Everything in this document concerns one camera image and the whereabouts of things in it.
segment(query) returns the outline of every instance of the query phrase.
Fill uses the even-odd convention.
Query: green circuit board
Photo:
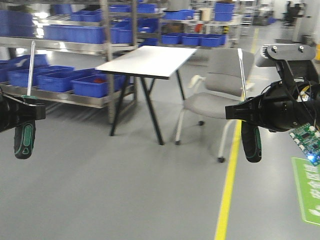
[[[320,132],[309,123],[289,133],[312,165],[320,164]]]

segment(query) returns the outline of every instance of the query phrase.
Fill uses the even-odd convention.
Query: white table
[[[121,105],[128,86],[130,76],[139,77],[145,98],[149,107],[153,126],[156,131],[158,142],[164,145],[157,117],[150,99],[150,92],[155,79],[168,80],[176,72],[178,85],[182,99],[185,99],[183,86],[179,74],[179,67],[182,66],[196,52],[194,48],[164,47],[164,46],[142,46],[134,51],[120,56],[112,61],[106,62],[95,69],[103,71],[106,74],[125,75],[125,82],[121,89],[120,99],[116,108],[114,121],[110,135],[115,134]],[[145,78],[152,78],[150,89],[147,88]]]

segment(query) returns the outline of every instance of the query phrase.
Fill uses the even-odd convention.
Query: green floor sign
[[[320,167],[296,157],[292,164],[302,219],[320,226]]]

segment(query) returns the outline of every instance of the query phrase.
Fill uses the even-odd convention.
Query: yellow floor line
[[[255,54],[255,51],[256,51],[258,35],[259,35],[259,29],[256,28],[254,30],[253,41],[251,46],[251,53],[253,54]],[[241,141],[241,121],[238,120],[236,122],[235,130],[234,130],[233,141],[232,141],[232,146],[230,151],[230,159],[229,159],[228,169],[226,172],[226,177],[224,182],[224,189],[223,189],[222,200],[220,205],[219,217],[218,217],[218,221],[215,229],[214,240],[225,240],[227,236],[229,212],[230,212],[232,192],[233,192],[234,182],[235,182],[240,141]]]

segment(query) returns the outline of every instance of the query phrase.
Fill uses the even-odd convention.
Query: gray floor
[[[281,32],[278,23],[260,27],[256,46],[273,43]],[[239,46],[250,51],[252,36]],[[50,62],[80,69],[103,59],[53,53]],[[184,65],[184,86],[205,71]],[[249,94],[276,80],[274,69],[255,67]],[[152,98],[164,146],[157,145],[142,94],[114,137],[105,109],[56,103],[48,103],[47,119],[36,123],[31,159],[15,159],[14,131],[2,133],[0,240],[212,240],[228,167],[216,162],[225,121],[207,119],[200,127],[187,113],[182,145],[176,146],[181,98],[175,77],[157,81]],[[286,132],[260,132],[260,163],[247,162],[239,151],[226,239],[317,238],[320,228],[300,216],[291,157],[303,157],[301,151]]]

